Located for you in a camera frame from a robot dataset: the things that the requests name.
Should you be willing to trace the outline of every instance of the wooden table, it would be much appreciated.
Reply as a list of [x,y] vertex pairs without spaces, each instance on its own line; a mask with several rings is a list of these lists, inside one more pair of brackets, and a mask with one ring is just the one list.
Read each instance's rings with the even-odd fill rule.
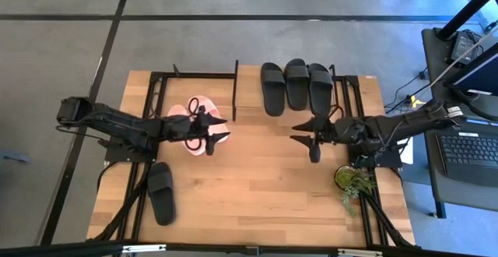
[[[307,148],[289,138],[291,126],[309,120],[309,111],[291,111],[277,118],[262,108],[259,66],[239,65],[232,134],[216,145],[215,154],[193,157],[182,143],[161,143],[158,161],[170,165],[174,177],[177,219],[159,226],[146,200],[140,241],[210,245],[294,245],[364,247],[359,202],[351,217],[333,183],[335,170],[348,163],[346,146],[321,146],[321,162],[310,163]],[[142,116],[150,72],[131,71],[120,110]],[[383,114],[377,79],[359,77],[366,115]],[[232,117],[233,80],[168,79],[162,115],[174,104],[187,106],[201,94],[213,100],[225,119]],[[88,230],[99,234],[121,207],[130,163],[116,164],[102,178]],[[403,188],[389,169],[376,169],[384,212],[407,241],[414,242]],[[131,237],[132,209],[125,237]],[[374,242],[379,243],[370,209]]]

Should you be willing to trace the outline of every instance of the plant pot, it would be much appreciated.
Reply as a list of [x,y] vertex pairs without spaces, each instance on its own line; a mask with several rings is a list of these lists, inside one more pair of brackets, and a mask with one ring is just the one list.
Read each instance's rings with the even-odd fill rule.
[[337,173],[338,173],[338,172],[340,172],[340,171],[342,171],[342,170],[344,170],[344,169],[351,169],[351,170],[352,170],[352,169],[354,169],[354,168],[350,167],[349,165],[343,165],[343,166],[339,167],[339,168],[335,171],[335,173],[334,173],[334,183],[335,183],[335,185],[336,185],[338,188],[340,188],[342,191],[344,191],[345,189],[344,189],[343,187],[341,187],[341,185],[340,185],[339,183],[337,183],[336,178],[337,178]]

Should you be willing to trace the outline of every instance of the pink sandal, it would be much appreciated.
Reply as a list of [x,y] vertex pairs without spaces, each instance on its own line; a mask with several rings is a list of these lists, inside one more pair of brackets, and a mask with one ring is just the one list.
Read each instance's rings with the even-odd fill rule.
[[[181,105],[174,105],[169,111],[168,116],[172,115],[184,115],[189,116],[187,109]],[[199,156],[205,152],[205,141],[204,139],[194,139],[183,141],[185,149],[188,150],[192,155]]]
[[[211,116],[216,117],[216,118],[222,118],[221,115],[219,114],[218,108],[216,108],[216,105],[207,97],[198,95],[198,96],[193,96],[188,100],[188,110],[192,113],[197,113],[197,110],[200,106],[205,107],[205,113],[208,114],[210,113]],[[209,134],[212,136],[215,133],[224,133],[228,132],[228,128],[226,127],[225,124],[219,124],[219,125],[210,125],[209,126]],[[218,141],[218,143],[222,143],[223,141],[227,140],[228,136],[223,137]]]

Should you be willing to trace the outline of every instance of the floor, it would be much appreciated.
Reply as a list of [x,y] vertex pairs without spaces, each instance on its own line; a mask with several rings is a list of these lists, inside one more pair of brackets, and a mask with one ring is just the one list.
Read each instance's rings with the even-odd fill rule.
[[[125,15],[279,14],[453,16],[468,0],[128,0]],[[119,0],[0,0],[0,14],[113,15]],[[420,33],[442,22],[420,21],[121,21],[97,101],[117,107],[129,70],[230,72],[245,64],[291,58],[339,74],[373,75],[385,103],[425,67]],[[0,248],[34,245],[54,194],[71,136],[57,132],[59,100],[84,96],[93,83],[111,21],[0,20],[0,147],[29,164],[0,164]],[[476,21],[465,27],[482,31]],[[416,80],[400,97],[425,84]],[[83,143],[55,243],[83,241],[104,150]],[[429,186],[405,183],[416,242],[423,248],[498,255],[498,213],[447,206],[434,211]],[[200,253],[170,253],[201,255]]]

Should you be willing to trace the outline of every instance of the white cable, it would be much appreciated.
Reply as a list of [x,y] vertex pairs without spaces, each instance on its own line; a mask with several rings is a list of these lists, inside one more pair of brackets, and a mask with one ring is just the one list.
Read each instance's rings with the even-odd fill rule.
[[459,62],[464,56],[466,56],[469,52],[471,52],[473,49],[475,49],[477,46],[480,46],[481,45],[481,42],[483,42],[487,37],[493,35],[493,33],[495,33],[496,31],[498,30],[498,28],[495,28],[494,30],[492,30],[491,32],[489,32],[487,35],[485,35],[483,38],[481,38],[477,43],[473,44],[472,47],[470,47],[465,53],[463,53],[463,55],[459,56],[453,63],[450,64],[450,66],[448,66],[437,78],[435,78],[435,80],[426,88],[426,90],[424,90],[420,96],[422,96],[424,93],[427,92],[427,90],[430,90],[436,83],[437,81],[439,81],[441,79],[441,77],[444,76],[444,74],[446,74],[446,72],[450,71],[450,69],[455,65],[457,64],[457,62]]

